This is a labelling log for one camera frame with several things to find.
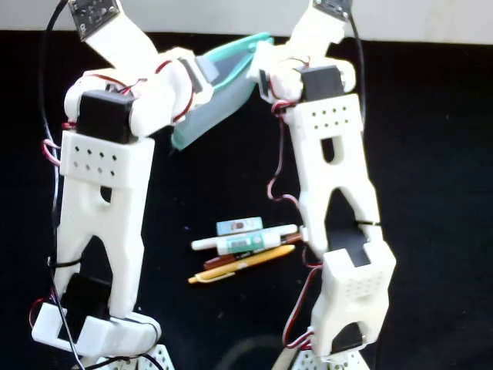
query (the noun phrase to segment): black cable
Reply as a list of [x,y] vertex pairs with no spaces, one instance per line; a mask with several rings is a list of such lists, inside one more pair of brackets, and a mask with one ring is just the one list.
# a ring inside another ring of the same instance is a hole
[[147,353],[143,353],[141,355],[131,356],[131,357],[123,357],[123,356],[111,357],[111,358],[107,359],[106,361],[100,362],[99,364],[88,366],[86,368],[86,370],[96,370],[97,368],[102,368],[104,366],[111,365],[113,362],[117,362],[117,361],[130,361],[130,360],[134,360],[134,359],[139,358],[139,357],[146,358],[158,370],[164,370],[164,367],[162,367],[161,364],[158,363],[158,361],[153,356],[151,356],[151,355],[149,355]]
[[360,61],[360,94],[361,94],[361,119],[363,120],[363,127],[367,120],[367,83],[366,83],[366,71],[364,64],[364,50],[363,42],[360,39],[360,34],[357,31],[356,22],[352,14],[349,14],[349,22],[353,29],[354,38],[356,39],[358,58]]
[[[49,123],[48,123],[48,117],[46,115],[46,107],[45,107],[45,70],[46,70],[46,61],[48,59],[48,46],[49,46],[49,36],[51,32],[53,31],[53,27],[55,26],[55,23],[57,19],[59,18],[60,14],[62,13],[63,9],[66,7],[68,0],[60,0],[60,2],[57,4],[55,11],[52,14],[52,17],[49,20],[48,25],[46,26],[46,30],[43,32],[42,35],[42,40],[39,44],[39,64],[38,64],[38,105],[39,105],[39,112],[41,114],[41,118],[43,121],[43,126],[44,126],[44,131],[45,131],[45,137],[48,140],[53,141],[53,136],[52,132],[49,128]],[[52,148],[52,155],[56,159],[58,159],[58,154],[56,152],[55,148]],[[59,169],[57,166],[54,166],[54,172],[53,172],[53,178],[54,178],[54,189],[53,189],[53,201],[52,201],[52,237],[53,237],[53,249],[52,249],[52,257],[51,261],[53,261],[54,264],[56,264],[56,250],[57,250],[57,233],[56,229],[58,226],[58,200],[59,200]],[[70,344],[70,349],[72,350],[72,353],[74,355],[75,363],[78,365],[80,370],[85,370],[84,366],[82,365],[80,359],[79,359],[79,354],[77,353],[77,350],[75,349],[75,344],[72,338],[72,333],[70,332],[69,325],[67,324],[67,320],[65,317],[65,314],[63,312],[63,307],[62,307],[62,302],[60,301],[59,293],[56,290],[55,286],[55,269],[49,267],[49,275],[52,283],[52,290],[53,290],[53,295],[55,298],[55,303],[56,306],[59,310],[60,316],[62,318],[63,326],[65,327],[65,330],[67,331],[67,337],[69,339],[69,344]]]
[[160,364],[160,363],[158,363],[158,361],[157,361],[157,360],[156,360],[153,356],[151,356],[151,355],[149,355],[149,354],[147,354],[147,353],[144,353],[144,354],[143,354],[143,355],[141,355],[141,356],[142,356],[142,357],[144,357],[144,358],[147,358],[147,360],[148,360],[149,362],[152,362],[152,364],[153,364],[154,366],[156,366],[156,368],[157,368],[158,370],[164,370],[164,368],[161,366],[161,364]]

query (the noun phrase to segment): metal bracket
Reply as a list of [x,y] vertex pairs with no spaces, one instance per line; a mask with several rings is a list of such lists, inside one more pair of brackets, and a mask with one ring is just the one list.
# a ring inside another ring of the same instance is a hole
[[347,21],[353,0],[314,0],[314,7],[341,21]]

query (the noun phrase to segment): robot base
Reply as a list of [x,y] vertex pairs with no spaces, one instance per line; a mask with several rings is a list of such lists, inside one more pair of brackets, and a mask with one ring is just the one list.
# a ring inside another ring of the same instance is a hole
[[326,364],[320,362],[312,351],[300,351],[290,370],[370,370],[360,352],[354,351],[341,362]]
[[[149,352],[151,356],[154,357],[156,361],[164,368],[164,370],[175,370],[171,358],[168,354],[165,345],[157,345],[154,349]],[[106,361],[106,358],[100,358],[97,363],[100,364]],[[132,361],[117,361],[110,365],[106,365],[101,368],[101,370],[137,370],[137,369],[149,369],[153,370],[156,367],[147,358],[136,358]]]

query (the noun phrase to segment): white wall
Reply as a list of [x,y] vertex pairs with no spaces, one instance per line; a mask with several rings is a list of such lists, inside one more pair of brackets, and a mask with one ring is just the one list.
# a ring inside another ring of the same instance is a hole
[[[58,0],[0,0],[0,29],[42,29]],[[146,31],[288,35],[308,0],[122,0]],[[364,39],[493,44],[492,0],[354,0]],[[59,29],[74,29],[65,11]]]

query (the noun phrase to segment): pen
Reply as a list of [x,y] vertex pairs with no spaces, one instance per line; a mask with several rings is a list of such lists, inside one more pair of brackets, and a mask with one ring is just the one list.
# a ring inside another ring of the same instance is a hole
[[277,247],[281,245],[280,238],[283,235],[294,234],[297,231],[298,226],[296,225],[283,225],[244,234],[210,237],[208,239],[195,240],[192,242],[192,249],[201,251],[217,248],[218,254],[222,255],[252,251],[261,249],[260,247],[263,246]]
[[259,253],[254,256],[247,257],[242,260],[235,261],[230,264],[226,264],[224,266],[216,267],[213,268],[212,270],[208,270],[196,274],[194,277],[188,279],[188,282],[190,284],[212,283],[214,281],[228,278],[230,276],[233,276],[235,274],[235,271],[242,270],[247,267],[255,266],[256,264],[262,264],[263,262],[267,262],[275,258],[285,256],[286,254],[289,254],[292,251],[294,251],[294,248],[295,248],[294,245],[283,245],[282,247],[270,249],[263,253]]
[[[281,238],[281,244],[293,244],[298,241],[301,241],[301,234],[292,234],[292,235],[287,235],[286,237]],[[226,254],[224,256],[218,256],[216,258],[213,258],[212,260],[208,260],[203,264],[204,270],[211,270],[213,268],[219,267],[219,266],[224,266],[225,264],[230,264],[231,262],[238,261],[250,256],[253,256],[254,254],[263,252],[265,250],[256,250],[256,251],[248,251],[244,253],[238,253],[238,254]]]

